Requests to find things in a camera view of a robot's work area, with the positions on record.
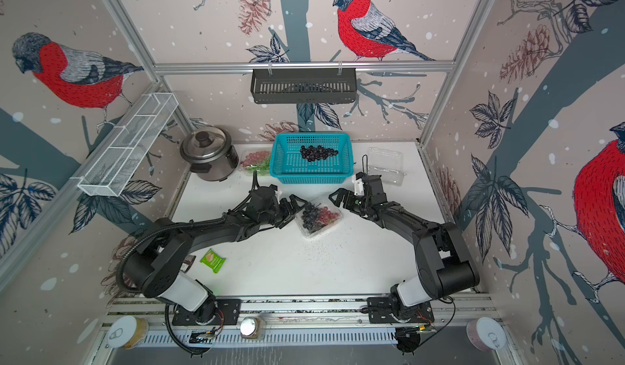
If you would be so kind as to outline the red grape bunch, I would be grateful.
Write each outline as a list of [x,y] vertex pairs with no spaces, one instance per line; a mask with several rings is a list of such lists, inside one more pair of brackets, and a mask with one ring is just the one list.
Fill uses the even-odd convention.
[[318,213],[317,221],[322,226],[330,225],[330,224],[334,223],[335,221],[337,221],[338,219],[341,218],[341,214],[340,213],[334,212],[328,206],[320,207],[317,210],[317,213]]
[[258,162],[269,161],[270,152],[266,150],[260,150],[249,153],[242,161],[242,167],[248,168],[250,165]]

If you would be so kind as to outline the clear plastic clamshell container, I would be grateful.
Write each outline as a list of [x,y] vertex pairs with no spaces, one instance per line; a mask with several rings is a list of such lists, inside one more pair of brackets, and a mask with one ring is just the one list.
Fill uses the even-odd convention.
[[257,149],[243,153],[243,158],[239,163],[239,170],[246,175],[253,176],[256,172],[258,176],[270,175],[271,152],[268,149]]

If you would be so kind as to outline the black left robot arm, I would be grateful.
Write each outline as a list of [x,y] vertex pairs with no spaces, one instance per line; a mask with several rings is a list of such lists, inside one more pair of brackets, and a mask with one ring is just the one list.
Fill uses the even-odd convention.
[[185,223],[160,219],[118,264],[117,286],[126,293],[139,293],[192,313],[207,311],[211,315],[216,308],[215,296],[182,270],[187,257],[201,249],[284,228],[306,203],[294,194],[280,199],[275,185],[254,184],[241,203],[219,218]]

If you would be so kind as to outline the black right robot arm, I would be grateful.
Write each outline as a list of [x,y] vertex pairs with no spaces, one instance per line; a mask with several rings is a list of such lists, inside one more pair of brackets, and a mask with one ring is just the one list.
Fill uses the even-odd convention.
[[480,283],[462,232],[455,223],[436,223],[387,200],[379,175],[356,175],[354,191],[337,189],[329,200],[382,229],[394,232],[412,246],[417,275],[393,285],[388,301],[399,321],[412,319],[418,308]]

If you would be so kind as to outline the green grape bunch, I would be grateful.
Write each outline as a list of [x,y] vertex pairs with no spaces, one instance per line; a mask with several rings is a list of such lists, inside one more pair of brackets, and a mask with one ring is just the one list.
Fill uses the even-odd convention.
[[258,162],[250,165],[248,167],[250,172],[256,172],[258,176],[269,176],[270,175],[270,163],[268,161]]

